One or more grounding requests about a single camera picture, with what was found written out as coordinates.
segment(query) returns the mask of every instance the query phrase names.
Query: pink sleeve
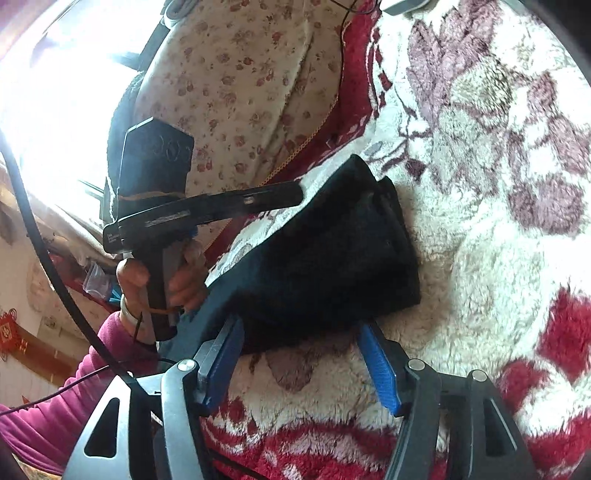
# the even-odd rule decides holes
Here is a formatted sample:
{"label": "pink sleeve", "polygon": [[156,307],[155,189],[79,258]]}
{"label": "pink sleeve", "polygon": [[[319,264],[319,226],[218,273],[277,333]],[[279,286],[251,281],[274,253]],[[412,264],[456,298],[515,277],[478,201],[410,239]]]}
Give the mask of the pink sleeve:
{"label": "pink sleeve", "polygon": [[[141,377],[155,372],[158,358],[155,347],[134,342],[121,325],[119,312],[107,318],[99,337],[117,360],[142,360],[126,365],[134,375]],[[104,365],[91,347],[76,376],[64,386]],[[62,475],[78,437],[112,378],[113,373],[107,370],[36,407],[0,417],[0,435],[24,463]]]}

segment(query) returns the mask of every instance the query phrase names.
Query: window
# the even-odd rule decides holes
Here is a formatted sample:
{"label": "window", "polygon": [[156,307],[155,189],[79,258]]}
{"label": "window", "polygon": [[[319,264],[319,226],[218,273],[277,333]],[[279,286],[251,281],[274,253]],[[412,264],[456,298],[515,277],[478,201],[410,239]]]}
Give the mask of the window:
{"label": "window", "polygon": [[111,116],[137,74],[164,0],[79,0],[47,31],[3,125],[27,188],[103,226]]}

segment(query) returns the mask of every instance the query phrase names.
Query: hand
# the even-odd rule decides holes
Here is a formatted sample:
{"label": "hand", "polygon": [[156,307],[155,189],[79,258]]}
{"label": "hand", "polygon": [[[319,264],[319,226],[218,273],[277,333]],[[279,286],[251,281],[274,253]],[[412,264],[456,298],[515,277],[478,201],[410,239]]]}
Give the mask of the hand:
{"label": "hand", "polygon": [[[201,306],[207,297],[205,279],[207,268],[203,250],[196,241],[187,243],[183,250],[185,263],[173,275],[168,284],[168,291],[171,294],[171,307],[184,307],[185,310],[194,310]],[[127,258],[117,266],[117,280],[125,295],[125,304],[130,314],[139,318],[142,310],[140,292],[148,284],[150,274],[148,269],[138,260]],[[134,335],[135,320],[126,319],[120,315],[121,322],[125,329]],[[142,322],[137,339],[143,343],[154,343],[154,331],[151,325]]]}

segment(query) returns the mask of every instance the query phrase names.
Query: black fabric bag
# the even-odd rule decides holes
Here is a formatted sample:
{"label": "black fabric bag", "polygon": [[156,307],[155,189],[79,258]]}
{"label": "black fabric bag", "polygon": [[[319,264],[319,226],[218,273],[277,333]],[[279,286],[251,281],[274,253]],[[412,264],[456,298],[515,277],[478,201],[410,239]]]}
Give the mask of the black fabric bag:
{"label": "black fabric bag", "polygon": [[396,189],[353,155],[302,211],[210,285],[200,310],[183,316],[160,354],[192,358],[229,313],[243,319],[243,353],[253,353],[419,301],[417,259]]}

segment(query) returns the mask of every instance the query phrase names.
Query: floral blanket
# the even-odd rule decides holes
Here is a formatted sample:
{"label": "floral blanket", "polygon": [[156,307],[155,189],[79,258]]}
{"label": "floral blanket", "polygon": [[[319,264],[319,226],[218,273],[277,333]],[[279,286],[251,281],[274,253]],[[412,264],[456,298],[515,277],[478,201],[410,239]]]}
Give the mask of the floral blanket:
{"label": "floral blanket", "polygon": [[[338,135],[275,179],[309,200],[351,153],[392,178],[420,262],[420,305],[380,319],[440,372],[485,370],[544,479],[591,447],[591,89],[536,18],[441,0],[345,32]],[[252,221],[212,279],[299,208]],[[399,421],[346,332],[240,360],[207,441],[271,479],[381,479]],[[440,428],[434,479],[445,470]],[[232,477],[239,474],[223,468]]]}

